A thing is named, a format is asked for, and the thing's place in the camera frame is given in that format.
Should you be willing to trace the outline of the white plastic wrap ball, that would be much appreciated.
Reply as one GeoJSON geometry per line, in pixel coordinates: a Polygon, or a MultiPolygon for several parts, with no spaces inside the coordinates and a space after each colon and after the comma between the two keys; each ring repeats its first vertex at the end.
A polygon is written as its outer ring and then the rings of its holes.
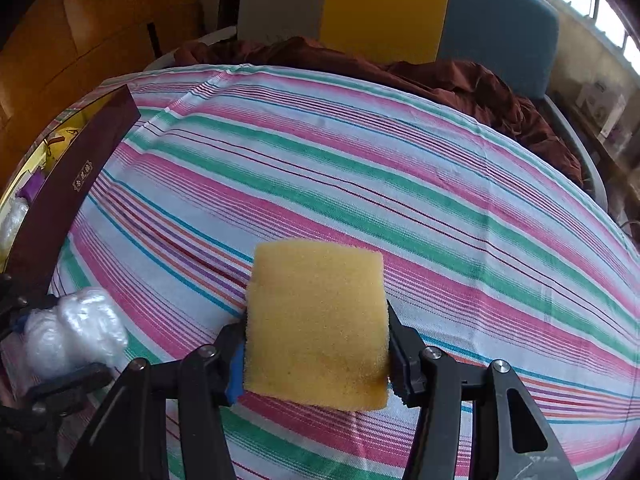
{"type": "Polygon", "coordinates": [[[113,367],[128,347],[117,304],[101,287],[86,287],[58,298],[50,309],[33,310],[25,322],[28,366],[52,379],[92,363],[113,367]]]}

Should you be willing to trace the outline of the yellow sponge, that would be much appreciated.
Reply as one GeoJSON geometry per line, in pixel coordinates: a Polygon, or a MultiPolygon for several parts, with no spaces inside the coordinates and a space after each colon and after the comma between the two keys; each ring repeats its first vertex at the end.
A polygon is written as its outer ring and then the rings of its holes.
{"type": "Polygon", "coordinates": [[[315,240],[257,245],[246,288],[244,385],[298,404],[377,411],[388,393],[378,252],[315,240]]]}

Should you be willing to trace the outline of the yellow sock ball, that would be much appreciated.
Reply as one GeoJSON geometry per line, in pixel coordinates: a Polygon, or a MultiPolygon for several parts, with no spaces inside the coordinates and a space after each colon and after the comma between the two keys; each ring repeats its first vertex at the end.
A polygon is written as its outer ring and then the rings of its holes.
{"type": "Polygon", "coordinates": [[[80,133],[78,128],[61,128],[46,137],[48,151],[52,157],[61,157],[80,133]]]}

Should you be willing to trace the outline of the striped bed sheet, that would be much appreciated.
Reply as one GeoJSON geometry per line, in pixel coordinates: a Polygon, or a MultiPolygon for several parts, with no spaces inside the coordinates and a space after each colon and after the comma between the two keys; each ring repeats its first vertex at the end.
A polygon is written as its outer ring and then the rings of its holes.
{"type": "Polygon", "coordinates": [[[582,479],[639,428],[639,254],[583,190],[456,110],[290,68],[105,81],[140,119],[104,165],[50,289],[105,288],[128,358],[172,361],[244,309],[257,244],[376,250],[401,321],[515,368],[582,479]]]}

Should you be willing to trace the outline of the gold interior storage box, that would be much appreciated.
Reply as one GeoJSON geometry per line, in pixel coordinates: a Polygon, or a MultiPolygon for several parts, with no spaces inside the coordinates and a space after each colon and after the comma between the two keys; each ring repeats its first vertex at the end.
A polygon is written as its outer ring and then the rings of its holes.
{"type": "Polygon", "coordinates": [[[120,86],[73,114],[64,128],[76,133],[46,172],[9,250],[4,272],[12,292],[29,299],[47,293],[66,235],[101,169],[140,118],[127,86],[120,86]]]}

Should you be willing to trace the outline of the maroon blanket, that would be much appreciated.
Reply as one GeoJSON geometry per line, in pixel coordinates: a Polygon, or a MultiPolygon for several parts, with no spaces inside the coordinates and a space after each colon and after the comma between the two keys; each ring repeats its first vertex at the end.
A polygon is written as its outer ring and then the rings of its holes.
{"type": "Polygon", "coordinates": [[[382,84],[471,116],[523,145],[578,186],[584,185],[582,164],[534,102],[514,93],[497,75],[475,62],[376,64],[299,36],[275,44],[228,39],[208,46],[189,41],[175,51],[174,60],[178,66],[252,64],[299,68],[382,84]]]}

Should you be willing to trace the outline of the white appliance box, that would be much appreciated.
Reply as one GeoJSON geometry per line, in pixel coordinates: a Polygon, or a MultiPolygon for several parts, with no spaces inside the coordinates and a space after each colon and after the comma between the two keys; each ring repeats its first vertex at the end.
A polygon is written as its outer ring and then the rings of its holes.
{"type": "Polygon", "coordinates": [[[602,140],[615,128],[626,104],[625,96],[617,87],[609,87],[600,80],[583,84],[576,99],[576,106],[598,127],[602,140]]]}

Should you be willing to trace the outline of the wooden wardrobe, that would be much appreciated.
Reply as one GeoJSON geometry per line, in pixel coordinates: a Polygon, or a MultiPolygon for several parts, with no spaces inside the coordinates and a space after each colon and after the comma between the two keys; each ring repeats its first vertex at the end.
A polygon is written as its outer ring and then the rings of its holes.
{"type": "Polygon", "coordinates": [[[1,48],[1,179],[63,110],[217,26],[219,0],[35,0],[1,48]]]}

